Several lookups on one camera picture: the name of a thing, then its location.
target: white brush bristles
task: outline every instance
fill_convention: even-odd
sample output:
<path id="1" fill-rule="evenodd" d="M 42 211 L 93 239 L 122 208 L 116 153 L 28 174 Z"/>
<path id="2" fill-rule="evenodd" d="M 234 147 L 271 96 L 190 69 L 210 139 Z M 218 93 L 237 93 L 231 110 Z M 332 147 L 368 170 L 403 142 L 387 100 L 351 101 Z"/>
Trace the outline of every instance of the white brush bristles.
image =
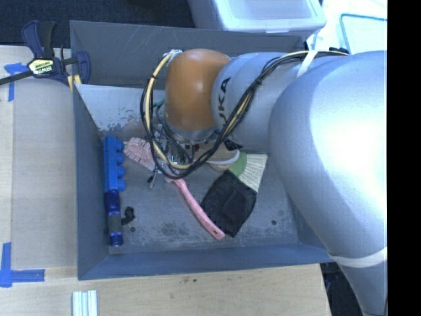
<path id="1" fill-rule="evenodd" d="M 256 193 L 259 191 L 267 160 L 268 155 L 265 153 L 248 153 L 245 169 L 238 176 L 238 179 L 256 191 Z"/>

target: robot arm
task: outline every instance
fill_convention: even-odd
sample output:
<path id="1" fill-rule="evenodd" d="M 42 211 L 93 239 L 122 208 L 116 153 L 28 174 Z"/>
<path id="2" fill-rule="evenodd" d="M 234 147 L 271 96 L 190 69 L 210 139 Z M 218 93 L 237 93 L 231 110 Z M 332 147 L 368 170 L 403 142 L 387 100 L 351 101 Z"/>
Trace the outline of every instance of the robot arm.
<path id="1" fill-rule="evenodd" d="M 184 54 L 170 63 L 170 72 Z M 244 150 L 267 153 L 292 202 L 353 287 L 364 315 L 387 314 L 387 52 L 321 53 L 313 60 L 306 59 L 312 54 L 307 52 L 233 59 L 193 54 L 198 60 L 193 66 L 204 69 L 190 76 L 191 69 L 181 67 L 167 81 L 164 127 L 179 142 L 217 145 L 225 134 Z M 180 92 L 186 94 L 176 100 L 191 101 L 189 107 L 173 101 Z M 175 105 L 183 110 L 177 113 Z M 233 114 L 240 120 L 232 121 Z M 191 165 L 171 166 L 191 171 Z"/>

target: black floor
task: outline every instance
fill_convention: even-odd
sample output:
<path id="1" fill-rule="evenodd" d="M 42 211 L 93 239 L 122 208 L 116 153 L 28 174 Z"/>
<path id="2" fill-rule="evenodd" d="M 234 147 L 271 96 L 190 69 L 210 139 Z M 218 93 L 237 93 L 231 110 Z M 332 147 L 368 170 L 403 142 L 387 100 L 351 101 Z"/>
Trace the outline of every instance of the black floor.
<path id="1" fill-rule="evenodd" d="M 0 44 L 22 45 L 32 20 L 58 23 L 53 47 L 70 47 L 69 20 L 194 28 L 186 0 L 0 0 Z M 336 264 L 321 264 L 333 316 L 361 316 L 353 291 Z"/>

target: pink brush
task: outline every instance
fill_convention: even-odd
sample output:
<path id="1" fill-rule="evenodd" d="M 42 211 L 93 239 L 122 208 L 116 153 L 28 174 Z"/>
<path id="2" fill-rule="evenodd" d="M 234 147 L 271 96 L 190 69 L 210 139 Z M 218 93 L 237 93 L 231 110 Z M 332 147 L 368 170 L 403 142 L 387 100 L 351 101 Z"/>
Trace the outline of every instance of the pink brush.
<path id="1" fill-rule="evenodd" d="M 174 182 L 179 189 L 181 189 L 183 196 L 189 204 L 191 210 L 195 213 L 197 220 L 200 221 L 203 227 L 217 240 L 221 240 L 225 237 L 225 233 L 222 232 L 213 222 L 209 219 L 207 214 L 202 210 L 202 207 L 197 203 L 196 199 L 190 193 L 184 179 L 166 179 L 169 182 Z"/>
<path id="2" fill-rule="evenodd" d="M 142 140 L 141 138 L 132 138 L 124 147 L 123 152 L 131 160 L 139 163 L 140 165 L 146 167 L 150 171 L 155 169 L 155 162 L 151 155 L 151 148 L 148 142 Z M 221 240 L 225 237 L 225 233 L 222 232 L 207 216 L 207 214 L 202 210 L 202 207 L 197 203 L 196 199 L 190 193 L 186 182 L 184 179 L 169 179 L 166 178 L 168 182 L 174 182 L 179 189 L 181 189 L 184 198 L 189 204 L 191 210 L 195 214 L 197 220 L 202 224 L 203 227 L 217 240 Z"/>

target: pink handle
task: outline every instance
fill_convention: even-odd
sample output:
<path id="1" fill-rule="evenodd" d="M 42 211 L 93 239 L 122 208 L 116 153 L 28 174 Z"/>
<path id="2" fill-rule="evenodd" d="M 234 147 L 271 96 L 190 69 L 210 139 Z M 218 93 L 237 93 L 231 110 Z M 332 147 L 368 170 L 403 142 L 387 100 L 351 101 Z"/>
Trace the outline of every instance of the pink handle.
<path id="1" fill-rule="evenodd" d="M 225 237 L 225 233 L 222 232 L 206 215 L 202 210 L 202 207 L 197 203 L 196 199 L 192 196 L 187 184 L 184 179 L 173 180 L 176 185 L 181 189 L 187 203 L 189 204 L 192 211 L 195 213 L 195 216 L 200 221 L 203 227 L 217 240 L 221 240 Z"/>

